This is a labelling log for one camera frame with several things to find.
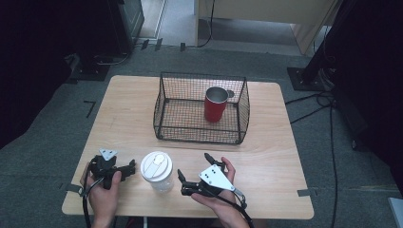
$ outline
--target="wire basket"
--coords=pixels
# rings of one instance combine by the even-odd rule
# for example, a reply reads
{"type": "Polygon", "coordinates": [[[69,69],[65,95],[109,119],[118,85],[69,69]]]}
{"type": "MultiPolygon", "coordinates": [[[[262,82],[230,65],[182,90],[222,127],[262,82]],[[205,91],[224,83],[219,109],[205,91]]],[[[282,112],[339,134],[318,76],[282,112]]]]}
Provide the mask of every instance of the wire basket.
{"type": "Polygon", "coordinates": [[[155,135],[167,141],[241,144],[249,110],[244,77],[162,72],[154,111],[155,135]],[[229,94],[217,123],[204,118],[205,91],[211,86],[223,87],[229,94]]]}

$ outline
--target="cable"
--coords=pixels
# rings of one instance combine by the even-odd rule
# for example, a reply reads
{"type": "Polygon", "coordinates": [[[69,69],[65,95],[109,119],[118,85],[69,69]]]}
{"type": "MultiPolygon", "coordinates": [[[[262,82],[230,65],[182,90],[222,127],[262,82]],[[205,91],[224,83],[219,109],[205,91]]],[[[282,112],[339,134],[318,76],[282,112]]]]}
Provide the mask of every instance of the cable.
{"type": "Polygon", "coordinates": [[[336,61],[336,57],[335,57],[335,56],[327,56],[327,55],[326,55],[326,38],[327,38],[327,29],[328,29],[328,28],[329,28],[329,26],[326,27],[326,29],[325,29],[325,35],[324,35],[324,38],[323,38],[323,55],[324,55],[325,59],[326,59],[329,63],[333,64],[333,63],[336,61]]]}
{"type": "Polygon", "coordinates": [[[234,207],[235,209],[237,209],[237,210],[243,215],[243,217],[246,219],[246,222],[248,223],[249,227],[250,227],[250,228],[255,228],[255,225],[253,224],[252,219],[251,219],[251,218],[249,217],[249,215],[246,213],[246,211],[245,211],[244,208],[240,207],[239,205],[237,205],[236,203],[234,203],[234,202],[232,202],[232,201],[230,201],[230,200],[228,200],[228,199],[222,198],[222,197],[220,197],[220,196],[218,196],[218,195],[216,195],[216,194],[210,192],[208,189],[206,189],[206,188],[204,188],[204,187],[202,187],[202,189],[203,189],[206,193],[210,194],[210,196],[212,196],[212,197],[214,197],[214,198],[216,198],[216,199],[219,199],[219,200],[221,200],[221,201],[224,201],[224,202],[230,204],[230,205],[231,205],[232,207],[234,207]]]}
{"type": "Polygon", "coordinates": [[[112,62],[112,63],[98,63],[98,62],[97,62],[97,65],[101,65],[101,66],[119,65],[119,64],[121,64],[122,62],[124,62],[124,61],[127,59],[127,57],[128,57],[128,54],[126,54],[125,57],[124,57],[124,59],[121,60],[121,61],[119,61],[119,62],[112,62]]]}
{"type": "Polygon", "coordinates": [[[331,76],[334,75],[336,70],[334,68],[320,68],[318,75],[322,82],[329,87],[329,90],[332,90],[335,87],[335,84],[331,80],[331,76]]]}
{"type": "Polygon", "coordinates": [[[237,197],[239,202],[242,202],[242,200],[240,199],[240,197],[237,194],[234,193],[234,196],[237,197]]]}
{"type": "Polygon", "coordinates": [[[313,112],[311,112],[311,113],[308,113],[308,114],[306,114],[306,115],[304,115],[304,116],[302,116],[302,117],[299,117],[298,119],[296,119],[296,120],[294,120],[294,121],[291,121],[290,124],[293,124],[293,123],[295,123],[295,122],[298,122],[298,121],[300,121],[300,120],[302,120],[302,119],[305,119],[305,118],[307,118],[307,117],[309,117],[309,116],[312,116],[313,114],[317,113],[318,111],[320,111],[320,110],[322,110],[322,109],[324,109],[324,108],[326,108],[326,107],[331,106],[331,105],[332,105],[332,101],[329,99],[329,96],[324,96],[324,95],[323,95],[324,93],[327,93],[327,92],[315,93],[315,94],[312,94],[312,95],[309,95],[309,96],[306,96],[306,97],[301,97],[301,98],[297,98],[297,99],[294,99],[294,100],[292,100],[292,101],[286,102],[285,104],[286,104],[286,105],[289,105],[289,104],[291,104],[291,103],[300,102],[300,101],[303,101],[303,100],[306,100],[306,99],[309,99],[309,98],[316,97],[316,98],[317,98],[317,103],[320,105],[320,108],[318,108],[318,109],[316,109],[315,111],[313,111],[313,112]],[[327,100],[329,103],[328,103],[328,104],[322,104],[322,103],[319,101],[320,98],[326,98],[326,100],[327,100]]]}
{"type": "Polygon", "coordinates": [[[132,224],[134,224],[135,220],[134,218],[129,218],[128,223],[126,224],[125,228],[130,228],[132,224]]]}
{"type": "Polygon", "coordinates": [[[86,190],[86,182],[88,180],[88,176],[89,176],[89,171],[90,171],[90,166],[91,164],[95,162],[95,158],[93,158],[91,160],[91,162],[89,163],[89,165],[86,167],[86,175],[84,176],[84,183],[83,183],[83,211],[84,211],[84,218],[86,220],[86,227],[90,228],[91,227],[91,221],[89,220],[89,214],[88,214],[88,204],[87,204],[87,199],[88,199],[88,194],[91,191],[91,189],[97,185],[98,183],[100,183],[104,178],[98,179],[97,181],[93,182],[91,184],[91,186],[89,186],[89,189],[86,190]]]}
{"type": "Polygon", "coordinates": [[[336,223],[336,212],[337,212],[337,203],[338,203],[338,177],[337,177],[337,170],[336,170],[336,159],[335,159],[335,142],[334,142],[334,130],[333,130],[333,106],[335,103],[335,100],[332,99],[330,100],[329,98],[332,96],[323,96],[324,93],[328,93],[328,92],[320,92],[318,94],[312,94],[310,96],[306,96],[306,97],[302,97],[302,98],[298,98],[292,101],[287,102],[286,104],[290,104],[293,102],[299,102],[299,101],[303,101],[306,100],[308,98],[311,97],[317,97],[317,103],[320,105],[320,108],[318,108],[317,110],[311,112],[310,114],[307,114],[303,117],[300,117],[298,119],[296,119],[293,122],[290,122],[290,124],[293,124],[297,121],[300,121],[308,116],[313,115],[314,113],[318,112],[321,109],[324,109],[326,107],[330,107],[330,142],[331,142],[331,151],[332,151],[332,164],[333,164],[333,172],[334,172],[334,178],[335,178],[335,199],[334,199],[334,205],[333,205],[333,215],[332,215],[332,223],[331,223],[331,228],[335,227],[335,223],[336,223]],[[328,104],[322,104],[319,101],[319,98],[326,98],[326,100],[329,102],[328,104]]]}
{"type": "Polygon", "coordinates": [[[210,36],[208,37],[208,40],[203,45],[197,46],[197,48],[202,48],[205,45],[207,45],[208,42],[210,42],[211,37],[213,36],[213,15],[214,15],[214,5],[215,5],[215,3],[216,3],[216,0],[213,0],[213,6],[211,7],[211,16],[210,16],[210,36]]]}
{"type": "Polygon", "coordinates": [[[332,216],[332,225],[331,227],[335,227],[336,222],[336,210],[337,210],[337,202],[338,202],[338,177],[337,177],[337,170],[336,170],[336,160],[335,160],[335,144],[333,139],[333,106],[330,106],[330,142],[331,142],[331,149],[332,149],[332,162],[333,162],[333,172],[335,177],[335,199],[333,205],[333,216],[332,216]]]}
{"type": "Polygon", "coordinates": [[[300,120],[302,120],[302,119],[305,119],[305,118],[307,118],[307,117],[309,117],[309,116],[312,116],[312,115],[314,115],[315,113],[317,113],[318,111],[320,111],[320,110],[322,110],[322,109],[324,109],[324,108],[326,108],[326,107],[327,107],[327,106],[320,107],[320,108],[318,108],[317,110],[315,110],[315,111],[313,111],[313,112],[311,112],[311,113],[309,113],[309,114],[306,114],[305,116],[299,117],[298,119],[296,119],[296,120],[290,122],[290,124],[293,124],[293,123],[295,123],[295,122],[298,122],[298,121],[300,121],[300,120]]]}

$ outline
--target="wrist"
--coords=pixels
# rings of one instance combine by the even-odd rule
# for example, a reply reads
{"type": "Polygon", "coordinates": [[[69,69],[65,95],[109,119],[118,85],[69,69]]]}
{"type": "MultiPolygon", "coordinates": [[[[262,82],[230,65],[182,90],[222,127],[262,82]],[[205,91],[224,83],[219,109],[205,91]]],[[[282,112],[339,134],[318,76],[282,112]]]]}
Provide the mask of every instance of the wrist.
{"type": "Polygon", "coordinates": [[[94,218],[91,228],[109,228],[112,218],[94,218]]]}
{"type": "Polygon", "coordinates": [[[227,210],[225,214],[217,213],[216,215],[219,217],[220,222],[225,228],[248,228],[249,225],[246,222],[246,219],[242,216],[242,214],[236,210],[235,208],[231,208],[227,210]]]}

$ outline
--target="cup lid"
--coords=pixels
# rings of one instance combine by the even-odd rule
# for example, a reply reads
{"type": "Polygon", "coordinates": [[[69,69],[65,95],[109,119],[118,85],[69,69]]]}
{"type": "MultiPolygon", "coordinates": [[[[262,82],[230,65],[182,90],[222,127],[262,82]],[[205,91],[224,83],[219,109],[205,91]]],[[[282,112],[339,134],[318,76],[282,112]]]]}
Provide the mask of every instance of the cup lid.
{"type": "Polygon", "coordinates": [[[151,152],[143,158],[141,171],[146,181],[162,181],[172,172],[171,158],[162,151],[151,152]]]}

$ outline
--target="person's right hand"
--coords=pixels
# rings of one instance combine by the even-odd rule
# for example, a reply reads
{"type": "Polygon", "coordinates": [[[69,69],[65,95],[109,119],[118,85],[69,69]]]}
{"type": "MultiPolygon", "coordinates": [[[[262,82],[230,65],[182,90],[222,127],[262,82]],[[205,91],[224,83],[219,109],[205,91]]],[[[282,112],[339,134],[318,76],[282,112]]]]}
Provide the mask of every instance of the person's right hand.
{"type": "MultiPolygon", "coordinates": [[[[225,163],[225,166],[228,172],[225,172],[225,176],[231,183],[234,182],[235,177],[235,168],[231,164],[229,160],[225,157],[222,157],[221,160],[225,163]]],[[[232,202],[236,202],[234,193],[228,190],[223,190],[220,194],[220,197],[230,200],[232,202]]],[[[232,205],[217,199],[217,198],[208,198],[202,196],[200,194],[194,193],[191,198],[207,207],[210,207],[214,213],[219,217],[221,224],[226,228],[248,228],[246,220],[243,218],[242,214],[235,209],[232,205]]]]}
{"type": "MultiPolygon", "coordinates": [[[[80,179],[80,183],[84,185],[86,170],[84,170],[83,176],[80,179]]],[[[94,222],[91,227],[109,227],[113,218],[115,217],[116,210],[118,208],[119,200],[119,183],[121,182],[122,172],[117,171],[112,178],[112,185],[109,190],[104,189],[101,183],[95,185],[89,192],[88,199],[94,211],[94,222]]],[[[86,187],[89,187],[95,179],[89,176],[86,180],[86,187]]]]}

